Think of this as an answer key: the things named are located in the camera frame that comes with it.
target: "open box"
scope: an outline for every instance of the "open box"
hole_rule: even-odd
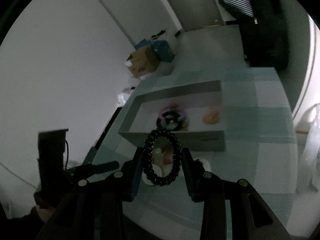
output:
[[[136,147],[142,147],[151,130],[156,129],[159,110],[171,103],[186,112],[188,129],[173,132],[181,147],[190,151],[225,151],[226,120],[222,110],[221,81],[209,81],[168,88],[137,96],[127,112],[118,133]],[[205,124],[204,112],[211,107],[220,112],[220,121]],[[158,138],[154,147],[163,146],[167,139]]]

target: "plastic bag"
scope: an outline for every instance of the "plastic bag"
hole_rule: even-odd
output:
[[[316,117],[311,125],[306,147],[299,160],[297,190],[299,193],[306,192],[311,182],[312,175],[315,175],[316,157],[320,148],[320,105],[316,106]]]

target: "black coil hair tie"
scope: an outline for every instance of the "black coil hair tie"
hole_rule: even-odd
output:
[[[172,169],[169,175],[165,177],[159,177],[156,175],[152,168],[153,144],[155,140],[161,136],[166,137],[171,142],[173,147]],[[143,172],[146,174],[148,180],[155,185],[169,185],[171,182],[175,181],[180,170],[181,148],[178,138],[167,129],[152,130],[147,139],[144,141],[142,159]]]

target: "door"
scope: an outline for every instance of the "door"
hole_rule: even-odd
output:
[[[168,0],[185,31],[223,25],[215,0]]]

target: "silver screw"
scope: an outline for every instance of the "silver screw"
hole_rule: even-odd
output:
[[[87,180],[85,180],[85,179],[79,180],[78,185],[79,185],[80,187],[83,187],[83,186],[87,185]]]
[[[212,177],[212,173],[210,171],[205,171],[202,173],[202,176],[204,176],[206,179],[209,179]]]
[[[240,180],[239,180],[239,184],[240,184],[241,186],[243,186],[243,187],[246,187],[249,183],[248,183],[248,181],[245,180],[245,179],[240,179]]]
[[[121,171],[117,171],[113,174],[113,176],[115,176],[115,178],[121,178],[123,176],[123,173]]]

